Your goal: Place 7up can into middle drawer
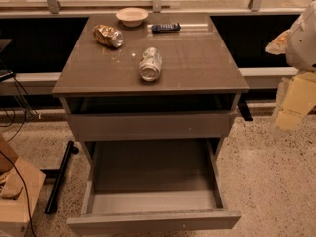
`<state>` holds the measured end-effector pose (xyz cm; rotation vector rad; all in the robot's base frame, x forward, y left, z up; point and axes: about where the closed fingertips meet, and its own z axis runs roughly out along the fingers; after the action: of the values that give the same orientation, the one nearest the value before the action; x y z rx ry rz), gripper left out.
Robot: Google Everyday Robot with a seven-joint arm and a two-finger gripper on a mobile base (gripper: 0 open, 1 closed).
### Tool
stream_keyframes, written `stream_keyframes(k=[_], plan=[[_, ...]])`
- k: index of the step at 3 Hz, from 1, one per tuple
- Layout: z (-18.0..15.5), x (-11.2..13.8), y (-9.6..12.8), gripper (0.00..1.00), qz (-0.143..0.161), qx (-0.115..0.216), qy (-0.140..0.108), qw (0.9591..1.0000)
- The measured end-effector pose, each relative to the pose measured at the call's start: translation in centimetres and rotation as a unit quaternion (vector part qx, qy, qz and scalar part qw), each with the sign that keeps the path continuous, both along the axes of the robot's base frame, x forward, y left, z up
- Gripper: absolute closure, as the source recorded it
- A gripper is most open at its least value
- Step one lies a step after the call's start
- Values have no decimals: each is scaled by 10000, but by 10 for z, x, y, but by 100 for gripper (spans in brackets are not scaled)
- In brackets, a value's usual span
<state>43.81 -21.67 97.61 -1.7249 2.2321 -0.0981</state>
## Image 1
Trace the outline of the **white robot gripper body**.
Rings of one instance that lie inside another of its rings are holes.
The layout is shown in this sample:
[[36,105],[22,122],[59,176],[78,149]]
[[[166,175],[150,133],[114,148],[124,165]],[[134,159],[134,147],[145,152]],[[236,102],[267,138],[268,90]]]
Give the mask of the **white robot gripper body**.
[[291,26],[285,56],[296,69],[316,72],[316,0]]

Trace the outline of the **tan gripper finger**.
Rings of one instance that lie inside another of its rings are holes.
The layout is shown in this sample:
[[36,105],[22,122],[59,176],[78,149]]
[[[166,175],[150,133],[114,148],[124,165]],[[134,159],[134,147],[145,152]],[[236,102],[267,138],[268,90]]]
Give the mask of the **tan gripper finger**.
[[316,106],[316,74],[299,72],[291,79],[283,78],[276,93],[270,133],[285,136],[294,131]]
[[291,34],[291,30],[286,30],[274,38],[265,47],[265,52],[272,55],[286,54],[288,39]]

